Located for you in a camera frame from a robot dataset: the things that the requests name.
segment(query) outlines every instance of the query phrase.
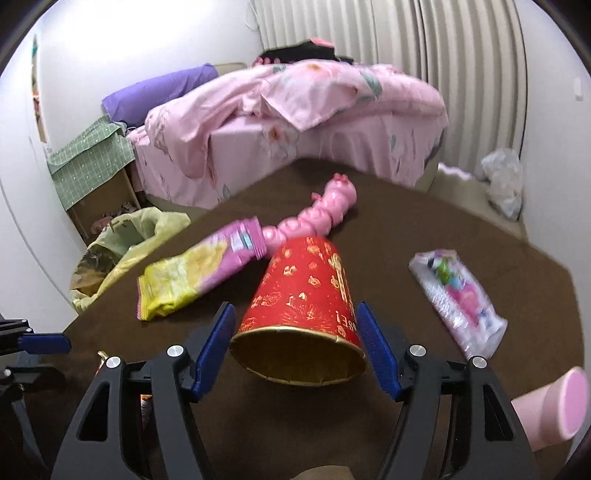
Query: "pink caterpillar toy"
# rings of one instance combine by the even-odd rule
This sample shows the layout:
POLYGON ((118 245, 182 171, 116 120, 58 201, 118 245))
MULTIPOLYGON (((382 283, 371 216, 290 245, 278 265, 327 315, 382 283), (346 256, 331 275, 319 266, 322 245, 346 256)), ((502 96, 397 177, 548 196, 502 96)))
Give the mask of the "pink caterpillar toy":
POLYGON ((335 173, 324 188, 324 195, 312 194, 314 204, 297 217, 282 220, 279 225, 262 229, 267 245, 267 256, 272 257, 288 238, 299 236, 326 236, 330 229, 343 221, 343 216, 357 201, 355 186, 347 175, 335 173))

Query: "black cloth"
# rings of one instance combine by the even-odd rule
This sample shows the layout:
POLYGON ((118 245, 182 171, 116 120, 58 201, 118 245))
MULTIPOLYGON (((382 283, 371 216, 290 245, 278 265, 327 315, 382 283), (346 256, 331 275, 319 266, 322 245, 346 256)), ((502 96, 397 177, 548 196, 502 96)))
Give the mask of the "black cloth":
POLYGON ((265 50, 259 56, 262 59, 271 60, 271 63, 275 59, 279 59, 281 63, 294 63, 302 60, 334 60, 345 61, 350 64, 353 63, 353 59, 350 57, 336 56, 334 47, 317 45, 311 40, 304 40, 301 43, 288 47, 265 50))

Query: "plastic bag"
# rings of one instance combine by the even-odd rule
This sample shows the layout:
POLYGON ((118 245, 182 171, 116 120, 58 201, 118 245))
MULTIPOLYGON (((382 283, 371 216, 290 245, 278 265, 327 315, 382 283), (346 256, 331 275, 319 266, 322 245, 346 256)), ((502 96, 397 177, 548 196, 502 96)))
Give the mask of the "plastic bag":
POLYGON ((495 353, 507 321, 452 250, 416 254, 409 269, 423 287, 466 359, 495 353))
POLYGON ((509 220, 516 221, 521 212, 523 168, 519 157, 510 148, 500 148, 480 161, 491 181, 489 201, 509 220))
POLYGON ((156 207, 115 218, 92 242, 70 282, 72 306, 86 310, 131 267, 191 223, 186 213, 156 207))

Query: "green checkered cloth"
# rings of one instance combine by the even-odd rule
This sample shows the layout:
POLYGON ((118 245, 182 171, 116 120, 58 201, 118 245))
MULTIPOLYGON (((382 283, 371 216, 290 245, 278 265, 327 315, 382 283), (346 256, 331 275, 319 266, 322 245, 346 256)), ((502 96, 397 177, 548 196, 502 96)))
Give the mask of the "green checkered cloth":
POLYGON ((125 124, 111 123, 105 115, 47 160, 66 210, 135 160, 124 135, 125 124))

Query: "gold cup rim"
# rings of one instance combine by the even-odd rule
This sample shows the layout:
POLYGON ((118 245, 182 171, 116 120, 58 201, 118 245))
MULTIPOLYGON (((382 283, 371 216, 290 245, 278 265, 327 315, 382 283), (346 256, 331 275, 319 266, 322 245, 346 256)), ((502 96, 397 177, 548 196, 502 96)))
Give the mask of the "gold cup rim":
POLYGON ((271 381, 271 382, 274 382, 274 383, 279 383, 282 385, 296 385, 296 386, 300 386, 300 387, 324 387, 324 386, 328 386, 328 385, 336 385, 336 384, 344 383, 344 382, 347 382, 355 377, 360 376, 365 371, 365 368, 367 367, 367 357, 366 357, 363 349, 361 347, 358 347, 354 343, 349 342, 347 339, 342 338, 342 337, 332 334, 332 333, 319 332, 318 330, 312 330, 312 329, 307 329, 304 327, 295 327, 295 326, 289 326, 289 325, 268 325, 268 326, 264 326, 264 327, 253 328, 251 330, 246 330, 245 332, 236 333, 232 337, 232 339, 230 340, 230 352, 232 353, 232 356, 234 357, 234 359, 243 368, 245 368, 249 372, 254 373, 258 377, 263 378, 268 381, 271 381), (235 355, 233 353, 233 345, 236 343, 237 340, 241 340, 245 336, 248 336, 249 334, 264 333, 264 332, 292 332, 292 333, 296 333, 298 335, 311 336, 311 337, 315 337, 315 338, 321 337, 321 338, 324 338, 325 340, 330 340, 331 342, 334 342, 339 346, 343 346, 343 347, 346 347, 346 348, 349 348, 349 349, 355 351, 358 354, 358 357, 365 364, 365 367, 360 369, 358 372, 353 373, 352 375, 350 375, 348 377, 337 378, 335 380, 329 380, 329 381, 320 382, 320 383, 318 383, 318 382, 304 382, 304 381, 296 381, 296 380, 285 380, 283 378, 268 377, 267 375, 264 375, 256 370, 252 369, 248 365, 245 365, 245 363, 242 361, 240 356, 235 355))

